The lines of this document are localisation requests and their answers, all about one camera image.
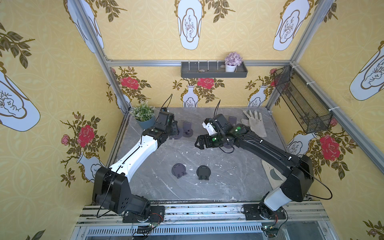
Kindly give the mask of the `black phone stand front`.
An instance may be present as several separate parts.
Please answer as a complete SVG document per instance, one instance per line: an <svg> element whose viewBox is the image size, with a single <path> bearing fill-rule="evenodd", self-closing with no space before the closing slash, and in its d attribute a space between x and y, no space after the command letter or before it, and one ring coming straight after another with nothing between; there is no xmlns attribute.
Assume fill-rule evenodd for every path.
<svg viewBox="0 0 384 240"><path fill-rule="evenodd" d="M199 180L208 181L211 175L211 169L208 166L201 165L197 169L197 176Z"/></svg>

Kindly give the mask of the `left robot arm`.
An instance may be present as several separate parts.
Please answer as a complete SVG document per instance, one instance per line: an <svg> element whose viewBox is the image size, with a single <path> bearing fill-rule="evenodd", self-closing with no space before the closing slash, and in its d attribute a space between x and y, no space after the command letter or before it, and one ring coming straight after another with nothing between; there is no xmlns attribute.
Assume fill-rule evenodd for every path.
<svg viewBox="0 0 384 240"><path fill-rule="evenodd" d="M95 175L93 203L116 214L133 213L142 218L150 214L150 201L132 194L130 181L141 164L168 137L179 134L175 115L159 112L155 124L144 130L136 145L110 167L101 167Z"/></svg>

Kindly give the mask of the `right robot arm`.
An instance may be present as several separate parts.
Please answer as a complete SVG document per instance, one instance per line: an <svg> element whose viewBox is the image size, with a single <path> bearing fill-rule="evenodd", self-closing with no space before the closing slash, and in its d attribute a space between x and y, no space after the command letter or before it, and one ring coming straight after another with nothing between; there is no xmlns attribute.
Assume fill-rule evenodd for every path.
<svg viewBox="0 0 384 240"><path fill-rule="evenodd" d="M276 168L286 180L263 197L262 206L276 211L289 202L302 202L314 182L312 160L290 154L259 137L243 124L231 125L219 114L205 119L203 128L207 134L198 136L195 147L203 150L220 148L230 144L249 151Z"/></svg>

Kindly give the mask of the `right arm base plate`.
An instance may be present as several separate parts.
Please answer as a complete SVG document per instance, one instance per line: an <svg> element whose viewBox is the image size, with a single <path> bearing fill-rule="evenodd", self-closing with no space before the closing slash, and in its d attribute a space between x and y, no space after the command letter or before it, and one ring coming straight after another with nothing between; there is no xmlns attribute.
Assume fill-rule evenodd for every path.
<svg viewBox="0 0 384 240"><path fill-rule="evenodd" d="M246 220L286 220L287 216L282 207L276 211L269 209L262 204L245 204L241 208L241 213L245 215Z"/></svg>

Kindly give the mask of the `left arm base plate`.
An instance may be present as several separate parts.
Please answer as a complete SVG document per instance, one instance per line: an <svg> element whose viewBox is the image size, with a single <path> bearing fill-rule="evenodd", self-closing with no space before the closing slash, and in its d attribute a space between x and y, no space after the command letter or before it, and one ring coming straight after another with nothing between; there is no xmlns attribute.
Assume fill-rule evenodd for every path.
<svg viewBox="0 0 384 240"><path fill-rule="evenodd" d="M127 212L124 214L123 223L162 223L165 217L164 206L150 206L143 215Z"/></svg>

